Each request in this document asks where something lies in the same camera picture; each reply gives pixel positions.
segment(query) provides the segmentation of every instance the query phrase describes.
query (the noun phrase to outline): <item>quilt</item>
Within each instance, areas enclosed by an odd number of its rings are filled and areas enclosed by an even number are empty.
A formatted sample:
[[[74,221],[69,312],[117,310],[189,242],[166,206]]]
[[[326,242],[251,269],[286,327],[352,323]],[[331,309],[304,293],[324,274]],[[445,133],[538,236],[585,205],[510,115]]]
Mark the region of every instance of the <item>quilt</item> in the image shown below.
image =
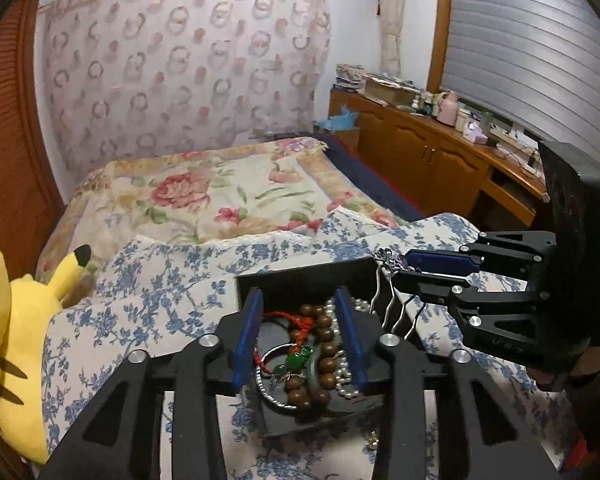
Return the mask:
[[[48,282],[82,244],[91,246],[88,270],[97,274],[136,235],[188,245],[276,230],[313,235],[341,205],[387,226],[404,223],[356,188],[311,137],[116,160],[76,190],[36,278]]]

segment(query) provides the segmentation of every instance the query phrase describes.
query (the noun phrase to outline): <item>green jade pendant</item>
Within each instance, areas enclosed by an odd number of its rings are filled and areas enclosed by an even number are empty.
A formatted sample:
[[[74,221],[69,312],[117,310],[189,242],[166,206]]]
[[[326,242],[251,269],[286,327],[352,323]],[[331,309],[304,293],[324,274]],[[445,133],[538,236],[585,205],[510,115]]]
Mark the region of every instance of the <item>green jade pendant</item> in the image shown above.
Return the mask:
[[[311,357],[313,352],[314,349],[312,349],[310,346],[303,345],[298,353],[288,354],[283,365],[278,365],[273,368],[274,375],[283,376],[288,372],[298,373],[304,368],[306,362],[308,361],[309,357]]]

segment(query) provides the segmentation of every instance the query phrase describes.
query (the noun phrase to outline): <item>black box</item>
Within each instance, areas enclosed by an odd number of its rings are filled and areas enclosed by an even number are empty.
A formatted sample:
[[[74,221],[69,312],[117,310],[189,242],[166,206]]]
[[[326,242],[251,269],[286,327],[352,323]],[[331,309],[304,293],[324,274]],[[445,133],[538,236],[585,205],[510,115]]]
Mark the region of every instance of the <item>black box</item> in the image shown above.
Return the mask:
[[[295,315],[298,314],[300,306],[304,303],[325,304],[341,286],[346,286],[353,298],[371,302],[376,293],[377,268],[378,265],[373,258],[361,258],[295,269],[244,274],[235,279],[238,302],[242,308],[251,288],[257,287],[262,291],[264,297],[264,312],[282,310]],[[391,288],[384,275],[381,274],[381,290],[377,301],[381,319],[390,300]],[[394,311],[392,318],[397,319],[400,309],[394,307]],[[258,346],[262,352],[285,342],[289,342],[289,339],[284,324],[263,323],[258,334]],[[343,420],[348,416],[379,408],[382,403],[382,396],[363,397],[357,402],[355,400],[347,401],[356,402],[356,411],[344,417],[315,413],[296,415],[279,410],[263,399],[253,381],[250,384],[250,399],[255,408],[258,430],[262,436],[279,436],[322,426],[335,420]]]

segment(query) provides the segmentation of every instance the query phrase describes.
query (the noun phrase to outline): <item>navy blue blanket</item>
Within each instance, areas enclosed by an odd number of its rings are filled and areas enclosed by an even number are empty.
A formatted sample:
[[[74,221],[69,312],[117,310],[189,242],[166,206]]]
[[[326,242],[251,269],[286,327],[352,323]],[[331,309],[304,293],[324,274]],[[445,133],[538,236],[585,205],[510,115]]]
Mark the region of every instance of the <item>navy blue blanket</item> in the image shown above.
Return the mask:
[[[351,155],[335,137],[328,134],[311,134],[311,136],[327,144],[329,149],[326,155],[333,165],[378,205],[389,209],[407,222],[415,222],[425,217],[375,171],[359,158]]]

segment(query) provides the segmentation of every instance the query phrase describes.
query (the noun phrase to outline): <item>pink thermos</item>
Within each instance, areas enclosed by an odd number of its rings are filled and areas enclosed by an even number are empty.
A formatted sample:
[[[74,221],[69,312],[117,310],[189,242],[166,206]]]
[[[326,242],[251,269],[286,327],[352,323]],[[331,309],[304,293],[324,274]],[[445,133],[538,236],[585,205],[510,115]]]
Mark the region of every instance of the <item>pink thermos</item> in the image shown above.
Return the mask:
[[[456,118],[458,117],[458,94],[454,91],[449,92],[440,103],[440,113],[437,119],[449,126],[456,126]]]

